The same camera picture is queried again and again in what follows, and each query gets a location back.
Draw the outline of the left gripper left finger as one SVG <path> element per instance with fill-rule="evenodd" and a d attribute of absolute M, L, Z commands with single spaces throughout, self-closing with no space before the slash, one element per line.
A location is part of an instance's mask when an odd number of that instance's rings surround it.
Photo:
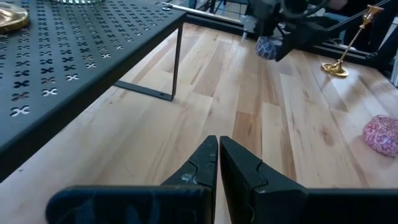
<path fill-rule="evenodd" d="M 48 224 L 214 224 L 218 140 L 208 136 L 160 185 L 77 185 L 49 200 Z"/>

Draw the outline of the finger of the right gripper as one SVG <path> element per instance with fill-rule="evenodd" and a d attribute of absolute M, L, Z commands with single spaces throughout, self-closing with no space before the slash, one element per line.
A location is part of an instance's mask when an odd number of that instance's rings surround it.
<path fill-rule="evenodd" d="M 290 34 L 283 37 L 282 45 L 275 56 L 275 61 L 279 62 L 293 49 L 311 47 L 319 44 L 328 35 L 328 29 L 316 22 L 302 22 L 295 25 Z"/>
<path fill-rule="evenodd" d="M 273 36 L 275 29 L 275 19 L 261 19 L 259 18 L 256 22 L 254 30 L 259 36 L 270 37 Z"/>

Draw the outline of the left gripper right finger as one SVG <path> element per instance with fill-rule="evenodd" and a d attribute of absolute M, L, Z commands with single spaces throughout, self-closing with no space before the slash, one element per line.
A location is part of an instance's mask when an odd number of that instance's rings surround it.
<path fill-rule="evenodd" d="M 311 189 L 227 136 L 220 167 L 232 224 L 398 224 L 398 189 Z"/>

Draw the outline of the blue patterned candle tin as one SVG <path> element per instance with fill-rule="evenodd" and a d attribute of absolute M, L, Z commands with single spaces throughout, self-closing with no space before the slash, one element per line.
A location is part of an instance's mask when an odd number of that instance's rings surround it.
<path fill-rule="evenodd" d="M 275 60 L 282 41 L 274 37 L 260 36 L 257 39 L 255 50 L 258 56 L 266 60 Z"/>

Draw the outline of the short brass candlestick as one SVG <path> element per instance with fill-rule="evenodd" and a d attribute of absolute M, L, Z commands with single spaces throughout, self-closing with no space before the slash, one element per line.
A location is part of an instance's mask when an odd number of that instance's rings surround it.
<path fill-rule="evenodd" d="M 355 36 L 352 38 L 351 42 L 349 43 L 349 45 L 347 46 L 345 51 L 342 53 L 341 57 L 334 63 L 323 63 L 321 65 L 321 69 L 325 73 L 327 73 L 329 75 L 336 76 L 336 77 L 340 77 L 340 78 L 346 78 L 348 76 L 348 72 L 342 67 L 343 60 L 346 57 L 346 54 L 350 50 L 351 46 L 353 45 L 353 43 L 355 42 L 355 40 L 357 39 L 357 37 L 361 33 L 361 31 L 363 29 L 365 29 L 366 26 L 373 21 L 375 15 L 377 15 L 378 13 L 380 13 L 383 10 L 384 9 L 379 6 L 367 5 L 367 10 L 362 15 L 362 22 L 361 22 L 361 25 L 359 26 L 358 31 L 355 34 Z"/>

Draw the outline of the pink patterned candle tin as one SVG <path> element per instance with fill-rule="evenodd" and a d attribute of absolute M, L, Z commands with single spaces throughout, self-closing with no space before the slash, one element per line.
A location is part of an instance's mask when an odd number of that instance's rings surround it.
<path fill-rule="evenodd" d="M 373 117 L 363 128 L 363 138 L 374 151 L 398 156 L 398 119 L 387 115 Z"/>

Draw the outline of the tall brass candlestick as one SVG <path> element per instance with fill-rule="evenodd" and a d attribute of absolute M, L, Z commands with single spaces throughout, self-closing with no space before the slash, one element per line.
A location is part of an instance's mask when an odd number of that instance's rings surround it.
<path fill-rule="evenodd" d="M 15 4 L 0 2 L 0 34 L 7 34 L 27 26 L 29 13 Z"/>

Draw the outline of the black perforated metal shelf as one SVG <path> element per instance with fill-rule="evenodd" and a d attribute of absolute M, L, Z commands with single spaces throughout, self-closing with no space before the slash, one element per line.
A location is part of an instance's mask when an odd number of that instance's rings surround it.
<path fill-rule="evenodd" d="M 0 34 L 0 182 L 117 82 L 186 15 L 130 0 L 6 0 L 30 24 Z"/>

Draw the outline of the black aluminium table frame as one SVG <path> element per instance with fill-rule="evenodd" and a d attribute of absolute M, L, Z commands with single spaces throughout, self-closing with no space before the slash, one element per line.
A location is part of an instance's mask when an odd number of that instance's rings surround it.
<path fill-rule="evenodd" d="M 228 17 L 198 11 L 188 7 L 174 5 L 169 2 L 163 3 L 166 9 L 175 9 L 187 13 L 187 22 L 230 34 L 247 36 L 249 39 L 256 39 L 258 35 L 254 31 L 254 19 L 244 16 L 244 20 L 233 20 Z M 353 16 L 340 25 L 332 26 L 330 29 L 317 27 L 316 30 L 305 28 L 295 37 L 298 42 L 288 44 L 282 48 L 282 53 L 277 57 L 281 60 L 293 49 L 302 50 L 312 54 L 338 59 L 343 54 L 343 47 L 326 43 L 326 39 L 336 32 L 343 32 L 348 26 L 357 22 L 358 15 Z M 395 87 L 398 88 L 398 17 L 395 17 L 392 24 L 387 28 L 386 33 L 376 52 L 363 52 L 349 49 L 346 61 L 358 65 L 372 67 L 381 72 Z"/>

